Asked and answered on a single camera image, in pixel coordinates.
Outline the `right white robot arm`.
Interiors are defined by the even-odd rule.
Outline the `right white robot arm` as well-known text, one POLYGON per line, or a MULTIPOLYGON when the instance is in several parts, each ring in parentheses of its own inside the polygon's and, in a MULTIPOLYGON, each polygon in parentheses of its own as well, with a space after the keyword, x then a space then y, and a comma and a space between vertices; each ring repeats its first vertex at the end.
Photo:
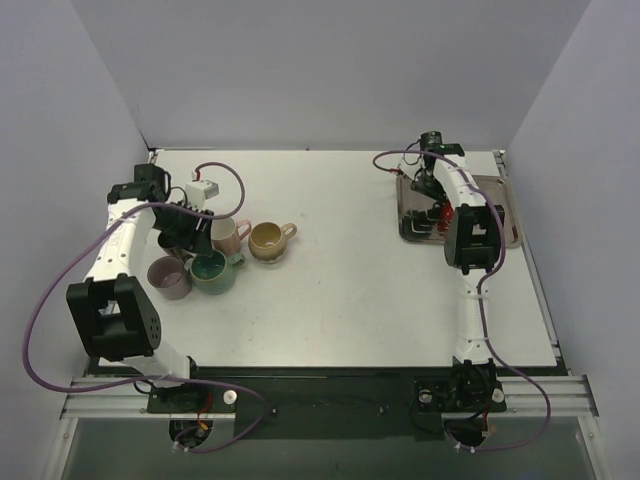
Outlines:
POLYGON ((489 375, 495 364, 486 302, 488 279, 505 260, 501 211, 473 180, 459 144, 446 144, 440 132, 428 131, 418 145, 421 166, 411 188, 434 201, 425 220, 444 233, 445 261, 456 271, 459 288, 454 363, 489 375))

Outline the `lilac mug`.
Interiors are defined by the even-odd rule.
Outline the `lilac mug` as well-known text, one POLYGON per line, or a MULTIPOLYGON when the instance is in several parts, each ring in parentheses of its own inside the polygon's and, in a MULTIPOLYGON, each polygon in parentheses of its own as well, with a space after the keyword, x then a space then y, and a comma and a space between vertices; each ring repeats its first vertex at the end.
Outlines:
POLYGON ((165 299, 177 301, 192 290, 191 277, 184 264, 172 256, 155 260, 147 270, 149 284, 165 299))

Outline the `teal mug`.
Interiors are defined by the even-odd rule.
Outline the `teal mug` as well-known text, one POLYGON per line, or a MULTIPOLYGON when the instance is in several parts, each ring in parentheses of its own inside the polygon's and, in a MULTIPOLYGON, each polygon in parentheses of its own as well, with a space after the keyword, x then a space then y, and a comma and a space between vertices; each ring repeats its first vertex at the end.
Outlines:
POLYGON ((197 255, 189 265, 193 285, 207 295, 221 295, 230 290, 236 281, 237 271, 243 267, 242 253, 227 256, 214 250, 211 255, 197 255))

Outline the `beige round mug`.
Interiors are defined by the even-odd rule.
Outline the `beige round mug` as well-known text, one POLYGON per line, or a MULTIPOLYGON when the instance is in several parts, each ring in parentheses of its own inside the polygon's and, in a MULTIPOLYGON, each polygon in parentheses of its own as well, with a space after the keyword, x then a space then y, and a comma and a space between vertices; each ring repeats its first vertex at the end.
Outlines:
POLYGON ((297 234, 297 231, 297 226, 293 223, 282 226, 273 222, 259 223, 250 232, 249 251, 259 262, 278 262, 285 254, 288 242, 297 234))

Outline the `red mug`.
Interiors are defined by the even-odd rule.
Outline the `red mug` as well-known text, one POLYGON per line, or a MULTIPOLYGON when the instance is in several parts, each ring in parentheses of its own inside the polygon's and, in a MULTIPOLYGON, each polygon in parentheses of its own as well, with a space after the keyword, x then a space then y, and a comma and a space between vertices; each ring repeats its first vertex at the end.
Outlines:
POLYGON ((446 236, 446 233, 448 232, 449 226, 451 224, 453 214, 454 210, 449 201, 445 201, 440 205, 439 219, 436 224, 437 231, 440 236, 446 236))

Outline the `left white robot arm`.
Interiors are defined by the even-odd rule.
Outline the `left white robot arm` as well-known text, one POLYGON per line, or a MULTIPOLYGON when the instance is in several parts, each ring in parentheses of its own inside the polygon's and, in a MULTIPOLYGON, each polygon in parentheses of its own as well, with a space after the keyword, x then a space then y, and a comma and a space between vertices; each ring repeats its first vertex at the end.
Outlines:
POLYGON ((184 200, 169 200, 170 175, 153 164, 138 164, 131 182, 116 184, 107 195, 107 238, 80 283, 67 288, 66 301, 87 354, 122 362, 157 388, 171 388, 181 410, 200 408, 204 384, 190 377, 192 361, 162 338, 159 314, 136 273, 152 230, 171 248, 209 253, 211 211, 207 200, 219 187, 197 178, 184 188, 184 200))

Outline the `pink mug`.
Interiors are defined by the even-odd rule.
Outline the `pink mug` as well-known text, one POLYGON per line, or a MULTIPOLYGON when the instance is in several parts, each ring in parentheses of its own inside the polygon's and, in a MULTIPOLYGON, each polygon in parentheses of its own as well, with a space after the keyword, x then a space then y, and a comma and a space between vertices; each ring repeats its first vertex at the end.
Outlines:
POLYGON ((241 252, 241 242, 252 230, 249 220, 236 221, 234 218, 216 220, 211 228, 211 240, 215 250, 226 256, 241 252))

